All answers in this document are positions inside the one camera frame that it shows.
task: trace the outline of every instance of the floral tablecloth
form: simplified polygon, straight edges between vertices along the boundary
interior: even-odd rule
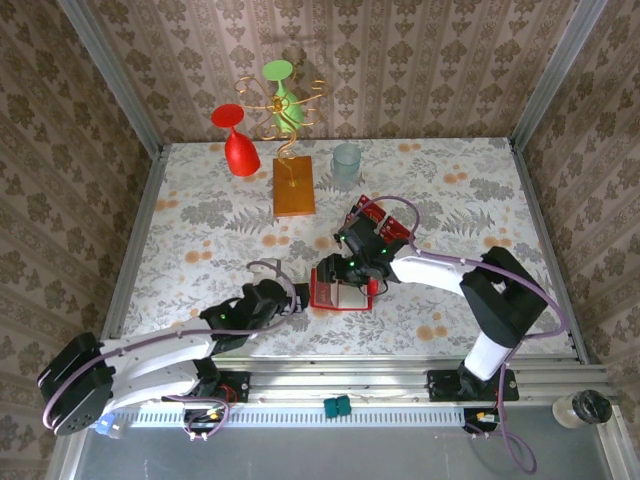
[[[509,248],[551,289],[538,237],[505,139],[357,140],[361,176],[350,191],[334,187],[329,169],[337,140],[301,141],[311,155],[316,214],[274,218],[272,159],[277,142],[257,142],[262,167],[247,178],[229,173],[223,144],[171,147],[138,271],[124,334],[188,319],[236,296],[251,279],[245,264],[279,258],[294,281],[339,249],[331,232],[364,193],[402,195],[422,216],[418,244],[478,258]],[[410,226],[402,204],[382,205]],[[557,325],[546,311],[534,330]],[[309,309],[278,331],[249,341],[234,356],[466,355],[479,332],[463,297],[424,285],[391,284],[371,312]],[[572,355],[567,335],[532,341],[522,353]]]

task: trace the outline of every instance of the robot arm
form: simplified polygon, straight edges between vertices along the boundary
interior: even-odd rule
[[[74,338],[38,377],[45,402],[83,365],[106,352],[138,346],[126,355],[99,361],[62,392],[49,415],[54,433],[75,433],[104,414],[146,400],[216,396],[220,372],[211,356],[241,347],[253,331],[264,329],[274,316],[287,314],[291,308],[285,288],[264,268],[252,268],[254,281],[242,287],[242,297],[210,307],[182,324],[103,342],[91,333]],[[295,288],[293,311],[300,311],[309,301],[308,285]]]
[[[464,296],[482,333],[459,369],[463,390],[477,396],[496,374],[512,350],[524,339],[547,303],[519,283],[480,267],[416,256],[406,239],[386,242],[377,223],[363,212],[335,235],[352,255],[333,254],[317,267],[318,280],[366,285],[382,282],[421,283]],[[482,263],[500,267],[536,283],[504,248],[493,247]]]

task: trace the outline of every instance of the orange wooden block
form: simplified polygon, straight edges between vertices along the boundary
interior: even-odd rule
[[[285,160],[293,170],[294,184],[291,184],[291,172],[278,159],[273,159],[273,215],[274,217],[292,217],[316,213],[313,195],[313,169],[311,157],[295,157]]]

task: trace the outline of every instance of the brown wallpaper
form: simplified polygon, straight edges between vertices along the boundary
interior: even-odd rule
[[[88,0],[166,143],[222,139],[215,106],[286,58],[332,86],[303,136],[507,136],[569,21],[568,0]],[[261,104],[255,89],[242,102]],[[259,113],[245,121],[255,125]]]
[[[578,320],[638,451],[640,2],[608,2],[526,154]]]
[[[55,2],[0,1],[0,478],[44,478],[35,378],[100,331],[149,168]]]

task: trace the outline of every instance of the black cap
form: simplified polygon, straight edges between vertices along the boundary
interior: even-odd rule
[[[573,411],[586,423],[608,422],[613,413],[611,402],[595,390],[584,390],[576,394],[571,402]]]

